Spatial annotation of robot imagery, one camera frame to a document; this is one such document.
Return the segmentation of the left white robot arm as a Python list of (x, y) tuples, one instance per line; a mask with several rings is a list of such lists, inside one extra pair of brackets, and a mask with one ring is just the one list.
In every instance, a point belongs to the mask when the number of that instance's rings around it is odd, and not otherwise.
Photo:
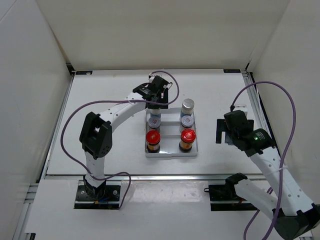
[(159, 75), (152, 81), (143, 83), (132, 90), (113, 107), (95, 114), (86, 115), (79, 141), (84, 150), (88, 172), (84, 177), (87, 194), (93, 200), (100, 200), (105, 194), (104, 180), (105, 156), (113, 145), (113, 132), (124, 121), (146, 108), (167, 108), (169, 102), (168, 85), (170, 82)]

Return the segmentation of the tall blue-label bottle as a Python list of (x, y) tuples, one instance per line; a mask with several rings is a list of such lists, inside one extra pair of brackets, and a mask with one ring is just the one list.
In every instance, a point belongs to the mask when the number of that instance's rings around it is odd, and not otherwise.
[(181, 120), (182, 117), (184, 116), (191, 116), (194, 113), (194, 107), (195, 107), (195, 102), (192, 99), (190, 98), (184, 99), (181, 105), (179, 119)]
[(150, 117), (151, 118), (152, 117), (157, 117), (157, 118), (161, 119), (162, 112), (161, 112), (160, 108), (157, 108), (157, 109), (150, 108), (149, 112), (150, 112)]

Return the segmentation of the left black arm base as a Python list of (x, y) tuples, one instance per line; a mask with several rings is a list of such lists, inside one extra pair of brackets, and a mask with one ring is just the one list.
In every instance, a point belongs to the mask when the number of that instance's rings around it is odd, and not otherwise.
[(120, 193), (120, 183), (105, 184), (102, 190), (94, 195), (83, 181), (79, 181), (73, 208), (78, 210), (118, 210)]

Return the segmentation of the small silver-lid jar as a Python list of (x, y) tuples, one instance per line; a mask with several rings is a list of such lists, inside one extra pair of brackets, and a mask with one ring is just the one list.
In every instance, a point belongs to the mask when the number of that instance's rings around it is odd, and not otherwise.
[(179, 131), (182, 133), (186, 129), (191, 129), (194, 125), (194, 118), (191, 115), (184, 115), (180, 120)]
[(148, 119), (148, 130), (149, 131), (160, 131), (161, 119), (157, 116), (151, 116)]

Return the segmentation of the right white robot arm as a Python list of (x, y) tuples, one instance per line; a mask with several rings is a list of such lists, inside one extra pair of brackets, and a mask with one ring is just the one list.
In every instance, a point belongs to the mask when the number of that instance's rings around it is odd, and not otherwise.
[(234, 146), (244, 152), (260, 169), (276, 196), (271, 196), (242, 173), (225, 180), (224, 193), (230, 200), (249, 201), (270, 220), (284, 240), (293, 240), (320, 224), (320, 206), (300, 188), (281, 157), (271, 136), (262, 128), (254, 129), (254, 121), (241, 110), (233, 110), (218, 119), (216, 143), (221, 144), (222, 133)]

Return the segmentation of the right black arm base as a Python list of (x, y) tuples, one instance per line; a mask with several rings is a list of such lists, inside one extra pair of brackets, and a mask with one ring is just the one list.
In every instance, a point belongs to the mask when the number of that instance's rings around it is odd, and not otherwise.
[(225, 179), (224, 184), (209, 184), (203, 191), (209, 194), (212, 212), (256, 211), (250, 202), (236, 194), (235, 185), (248, 177), (243, 173), (233, 174)]

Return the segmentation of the red-lid sauce jar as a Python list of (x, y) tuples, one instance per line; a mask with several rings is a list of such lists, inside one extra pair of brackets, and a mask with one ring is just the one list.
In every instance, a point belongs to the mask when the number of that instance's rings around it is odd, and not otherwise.
[(160, 150), (161, 135), (156, 130), (150, 130), (145, 136), (146, 149), (149, 153), (156, 153)]
[(196, 132), (193, 129), (185, 129), (181, 132), (179, 148), (183, 152), (189, 152), (196, 140)]

